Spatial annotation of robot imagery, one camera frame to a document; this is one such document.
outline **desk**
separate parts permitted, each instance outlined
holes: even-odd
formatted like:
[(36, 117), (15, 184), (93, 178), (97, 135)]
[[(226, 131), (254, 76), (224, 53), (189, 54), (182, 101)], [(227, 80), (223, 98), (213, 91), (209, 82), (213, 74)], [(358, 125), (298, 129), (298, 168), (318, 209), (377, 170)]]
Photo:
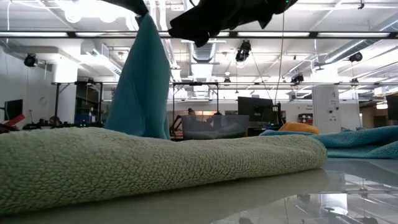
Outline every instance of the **desk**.
[(391, 224), (398, 220), (396, 195), (398, 161), (329, 159), (318, 170), (67, 206), (0, 223), (335, 224), (366, 223), (366, 216)]

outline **ceiling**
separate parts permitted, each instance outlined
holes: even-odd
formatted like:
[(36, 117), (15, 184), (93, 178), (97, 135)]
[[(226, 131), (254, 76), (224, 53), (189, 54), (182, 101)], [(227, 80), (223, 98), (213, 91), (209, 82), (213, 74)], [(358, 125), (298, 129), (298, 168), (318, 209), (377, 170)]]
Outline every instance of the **ceiling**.
[[(182, 13), (182, 0), (166, 1), (166, 23)], [(396, 0), (364, 0), (365, 7), (358, 9), (360, 0), (299, 0), (284, 15), (274, 16), (265, 30), (273, 31), (379, 31), (378, 27), (388, 19), (398, 21), (398, 2)], [(159, 22), (159, 4), (155, 1), (157, 12), (157, 25)], [(104, 30), (134, 30), (126, 24), (132, 16), (127, 10), (117, 6), (106, 5), (102, 8), (81, 11), (83, 17), (76, 23), (71, 23), (65, 16), (65, 6), (73, 4), (69, 0), (0, 0), (0, 30), (74, 30), (74, 31), (104, 31)], [(101, 14), (114, 14), (114, 22), (103, 22)], [(259, 24), (253, 22), (236, 28), (237, 31), (261, 31)], [(314, 55), (326, 55), (350, 42), (342, 39), (322, 40), (292, 40), (284, 39), (283, 47), (281, 39), (249, 39), (252, 46), (252, 54), (245, 61), (243, 68), (237, 68), (234, 61), (236, 49), (241, 45), (242, 39), (225, 39), (225, 42), (216, 44), (216, 65), (213, 66), (212, 76), (219, 77), (222, 82), (225, 72), (230, 72), (231, 81), (235, 82), (260, 82), (259, 74), (265, 81), (277, 82), (279, 76), (284, 77), (297, 65)], [(181, 68), (181, 77), (190, 74), (189, 45), (179, 39), (171, 39), (174, 59)], [(114, 81), (114, 75), (102, 65), (96, 65), (87, 61), (81, 55), (81, 39), (11, 39), (8, 47), (18, 48), (27, 46), (58, 47), (64, 52), (75, 57), (85, 68), (80, 75), (91, 76), (96, 80)], [(126, 54), (134, 39), (95, 39), (95, 45), (106, 45), (109, 48), (111, 61), (123, 67)], [(363, 60), (351, 62), (341, 60), (333, 64), (337, 67), (340, 81), (349, 81), (354, 76), (375, 71), (385, 65), (398, 61), (398, 39), (382, 40), (376, 44), (361, 50)], [(311, 63), (304, 61), (299, 67), (306, 82), (311, 81)], [(398, 67), (392, 67), (383, 72), (360, 80), (361, 82), (376, 82), (386, 80), (389, 77), (398, 78)]]

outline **computer monitor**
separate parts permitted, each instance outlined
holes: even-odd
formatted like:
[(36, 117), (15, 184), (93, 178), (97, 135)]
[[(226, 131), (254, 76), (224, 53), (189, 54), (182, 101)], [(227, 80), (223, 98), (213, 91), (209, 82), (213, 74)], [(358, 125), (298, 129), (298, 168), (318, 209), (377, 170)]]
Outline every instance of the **computer monitor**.
[(277, 116), (270, 99), (238, 97), (238, 115), (248, 115), (250, 122), (277, 124)]
[(4, 120), (10, 121), (23, 113), (23, 100), (12, 100), (4, 103)]
[(386, 96), (388, 119), (398, 120), (398, 95)]

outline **teal towel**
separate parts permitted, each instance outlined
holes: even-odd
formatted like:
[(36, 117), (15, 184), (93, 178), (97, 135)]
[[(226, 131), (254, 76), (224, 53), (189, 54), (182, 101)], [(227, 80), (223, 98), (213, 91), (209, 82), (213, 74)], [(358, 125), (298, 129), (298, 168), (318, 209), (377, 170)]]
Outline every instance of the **teal towel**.
[(140, 23), (116, 88), (106, 129), (169, 139), (166, 102), (170, 65), (150, 15)]
[(322, 142), (329, 157), (398, 158), (398, 126), (342, 131), (337, 134), (310, 134), (293, 131), (264, 131), (261, 136), (302, 134)]

